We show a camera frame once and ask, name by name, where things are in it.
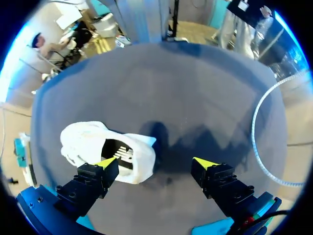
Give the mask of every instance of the white wall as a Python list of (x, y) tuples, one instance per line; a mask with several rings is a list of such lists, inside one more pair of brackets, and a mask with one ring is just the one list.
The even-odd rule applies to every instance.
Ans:
[[(19, 52), (15, 52), (16, 62), (12, 66), (14, 72), (11, 76), (10, 87), (7, 96), (7, 102), (29, 108), (32, 104), (31, 91), (36, 90), (42, 84), (41, 73), (50, 71), (51, 65), (39, 59), (37, 53), (26, 45), (31, 44), (33, 37), (37, 33), (42, 33), (46, 43), (57, 43), (62, 36), (63, 31), (55, 23), (62, 15), (55, 3), (49, 3), (39, 9), (29, 20), (26, 26), (26, 33), (22, 34), (22, 43), (24, 44)], [(18, 60), (21, 58), (28, 65)]]
[(82, 4), (79, 4), (79, 5), (69, 5), (69, 4), (63, 4), (63, 3), (55, 3), (57, 8), (64, 15), (66, 13), (70, 12), (73, 8), (77, 8), (78, 10), (89, 9), (89, 7), (88, 7), (88, 5), (87, 5), (85, 0), (68, 0), (67, 2), (74, 3), (74, 4), (78, 4), (78, 3), (82, 3)]

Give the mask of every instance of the coiled cable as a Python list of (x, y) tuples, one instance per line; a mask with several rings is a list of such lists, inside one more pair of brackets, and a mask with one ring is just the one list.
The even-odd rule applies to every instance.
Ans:
[(293, 76), (287, 77), (279, 82), (277, 82), (274, 86), (272, 86), (271, 88), (269, 88), (265, 94), (262, 96), (262, 98), (260, 99), (258, 105), (255, 108), (254, 114), (253, 114), (253, 118), (252, 118), (252, 125), (251, 125), (251, 140), (252, 140), (252, 147), (253, 147), (253, 151), (255, 154), (255, 158), (256, 161), (258, 162), (258, 164), (260, 165), (262, 171), (269, 177), (271, 178), (273, 181), (275, 181), (276, 183), (283, 185), (283, 186), (288, 186), (288, 187), (302, 187), (304, 186), (304, 183), (293, 183), (293, 182), (287, 182), (284, 180), (281, 180), (279, 178), (277, 178), (276, 176), (274, 176), (272, 173), (269, 172), (269, 170), (266, 169), (266, 167), (264, 166), (263, 162), (261, 161), (259, 152), (258, 152), (258, 148), (256, 146), (256, 142), (255, 142), (255, 121), (256, 121), (256, 117), (258, 115), (259, 109), (263, 103), (263, 101), (265, 100), (265, 98), (277, 87), (279, 87), (280, 85), (291, 81), (299, 76), (303, 76), (306, 73), (310, 72), (310, 70), (304, 70), (301, 71), (300, 73), (297, 73)]

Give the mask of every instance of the screw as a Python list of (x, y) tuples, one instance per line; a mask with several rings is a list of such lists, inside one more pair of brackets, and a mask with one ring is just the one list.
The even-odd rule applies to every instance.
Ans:
[(241, 196), (236, 193), (236, 194), (234, 194), (234, 198), (235, 198), (235, 199), (238, 199), (238, 198), (241, 198)]
[(69, 197), (71, 197), (71, 198), (76, 197), (76, 193), (75, 193), (75, 192), (71, 192), (71, 193), (69, 194)]

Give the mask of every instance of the gray circular platform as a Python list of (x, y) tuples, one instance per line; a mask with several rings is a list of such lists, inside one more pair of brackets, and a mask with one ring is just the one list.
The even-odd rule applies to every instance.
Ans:
[[(38, 183), (53, 188), (76, 173), (60, 152), (60, 133), (71, 123), (96, 120), (118, 132), (154, 136), (161, 146), (158, 172), (139, 185), (115, 182), (88, 216), (108, 235), (189, 234), (224, 218), (190, 175), (193, 157), (235, 167), (256, 196), (276, 193), (250, 141), (255, 106), (273, 84), (262, 64), (204, 45), (146, 44), (94, 56), (36, 95), (31, 151)], [(287, 131), (278, 90), (261, 107), (256, 140), (264, 164), (280, 177)]]

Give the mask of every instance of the white paper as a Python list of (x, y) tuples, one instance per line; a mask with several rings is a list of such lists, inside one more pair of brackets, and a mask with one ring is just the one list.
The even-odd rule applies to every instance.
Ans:
[(240, 1), (240, 3), (238, 4), (238, 7), (240, 9), (242, 9), (243, 11), (246, 11), (246, 9), (248, 8), (249, 4), (245, 3), (244, 1)]

